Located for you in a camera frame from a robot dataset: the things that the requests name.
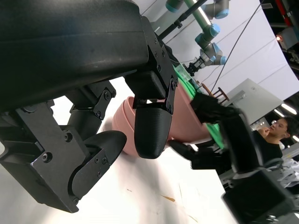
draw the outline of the person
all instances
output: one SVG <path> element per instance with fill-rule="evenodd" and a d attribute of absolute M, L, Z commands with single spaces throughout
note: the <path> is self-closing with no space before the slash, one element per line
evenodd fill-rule
<path fill-rule="evenodd" d="M 270 127 L 264 127 L 252 132 L 255 142 L 260 148 L 264 164 L 272 159 L 282 157 L 279 146 L 280 140 L 296 135 L 298 128 L 299 122 L 296 119 L 284 117 Z"/>

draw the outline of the blue joint cap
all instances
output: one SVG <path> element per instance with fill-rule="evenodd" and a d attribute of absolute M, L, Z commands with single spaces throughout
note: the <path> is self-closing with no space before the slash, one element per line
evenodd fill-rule
<path fill-rule="evenodd" d="M 172 12 L 172 13 L 176 13 L 178 11 L 177 8 L 172 7 L 171 5 L 169 5 L 168 3 L 166 3 L 166 8 L 168 9 L 168 11 Z"/>
<path fill-rule="evenodd" d="M 219 12 L 219 13 L 215 16 L 215 18 L 216 18 L 216 19 L 223 19 L 223 18 L 227 17 L 228 14 L 229 14 L 229 9 L 227 8 L 227 9 L 224 9 L 224 10 L 222 10 L 221 12 Z"/>
<path fill-rule="evenodd" d="M 220 33 L 220 27 L 217 24 L 210 26 L 210 34 L 212 37 L 216 37 Z"/>
<path fill-rule="evenodd" d="M 210 60 L 211 60 L 211 62 L 214 62 L 216 60 L 216 57 L 213 56 L 213 57 L 210 58 Z"/>
<path fill-rule="evenodd" d="M 197 44 L 199 44 L 200 39 L 201 39 L 201 36 L 202 36 L 202 33 L 201 33 L 201 34 L 198 34 L 198 36 L 195 38 L 195 42 L 196 42 Z"/>
<path fill-rule="evenodd" d="M 216 43 L 212 43 L 212 44 L 213 44 L 215 53 L 217 54 L 220 51 L 220 48 L 218 47 L 218 45 Z"/>
<path fill-rule="evenodd" d="M 225 56 L 222 56 L 221 59 L 220 59 L 220 65 L 224 65 L 226 63 L 226 57 Z"/>

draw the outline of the hand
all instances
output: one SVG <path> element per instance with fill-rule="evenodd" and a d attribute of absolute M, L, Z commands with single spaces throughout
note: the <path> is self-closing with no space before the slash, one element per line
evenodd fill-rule
<path fill-rule="evenodd" d="M 262 127 L 261 129 L 258 130 L 258 132 L 261 134 L 263 138 L 266 138 L 270 132 L 270 129 L 268 127 Z"/>

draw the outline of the pink bowl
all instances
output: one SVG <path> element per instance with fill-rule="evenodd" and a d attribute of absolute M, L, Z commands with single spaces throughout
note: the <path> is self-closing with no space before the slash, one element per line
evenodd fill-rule
<path fill-rule="evenodd" d="M 123 151 L 131 156 L 139 157 L 134 143 L 134 130 L 125 115 L 124 102 L 120 105 L 113 116 L 112 130 L 121 131 L 126 135 L 127 143 L 123 148 Z"/>
<path fill-rule="evenodd" d="M 209 138 L 205 125 L 198 120 L 190 105 L 191 99 L 182 85 L 178 85 L 174 98 L 174 111 L 169 136 L 181 142 L 195 142 Z"/>
<path fill-rule="evenodd" d="M 123 102 L 123 109 L 125 111 L 125 115 L 129 121 L 131 127 L 134 129 L 136 109 L 133 109 L 133 102 L 134 102 L 134 97 L 128 97 Z"/>

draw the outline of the dark hair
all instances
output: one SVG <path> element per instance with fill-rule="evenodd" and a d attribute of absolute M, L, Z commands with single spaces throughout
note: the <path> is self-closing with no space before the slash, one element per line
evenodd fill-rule
<path fill-rule="evenodd" d="M 288 124 L 287 132 L 292 136 L 298 134 L 299 130 L 299 122 L 290 116 L 284 117 Z"/>

